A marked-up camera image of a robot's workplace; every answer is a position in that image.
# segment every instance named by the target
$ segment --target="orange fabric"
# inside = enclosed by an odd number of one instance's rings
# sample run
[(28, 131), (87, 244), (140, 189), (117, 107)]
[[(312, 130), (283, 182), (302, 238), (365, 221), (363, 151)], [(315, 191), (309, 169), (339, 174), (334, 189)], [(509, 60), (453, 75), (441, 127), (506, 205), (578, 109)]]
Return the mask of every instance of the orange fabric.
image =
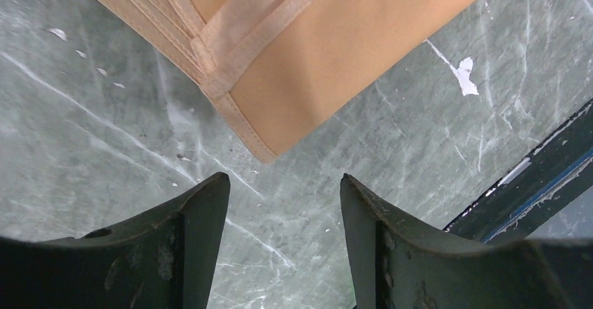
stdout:
[(273, 161), (474, 0), (100, 0)]

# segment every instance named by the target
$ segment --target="fabric bag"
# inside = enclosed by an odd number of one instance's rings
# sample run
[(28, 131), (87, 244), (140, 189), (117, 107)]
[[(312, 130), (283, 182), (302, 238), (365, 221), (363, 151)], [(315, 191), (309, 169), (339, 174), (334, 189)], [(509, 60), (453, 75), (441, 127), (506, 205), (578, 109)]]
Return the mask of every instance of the fabric bag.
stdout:
[(474, 0), (99, 0), (272, 162)]

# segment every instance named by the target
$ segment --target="floor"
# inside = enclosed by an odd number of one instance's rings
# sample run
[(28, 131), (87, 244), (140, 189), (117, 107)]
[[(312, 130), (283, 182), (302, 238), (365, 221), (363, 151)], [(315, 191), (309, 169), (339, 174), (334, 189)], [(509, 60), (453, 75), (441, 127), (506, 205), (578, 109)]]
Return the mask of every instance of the floor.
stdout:
[(265, 166), (95, 0), (0, 0), (0, 234), (81, 236), (225, 171), (209, 308), (351, 308), (343, 173), (446, 225), (593, 97), (592, 4), (477, 0)]

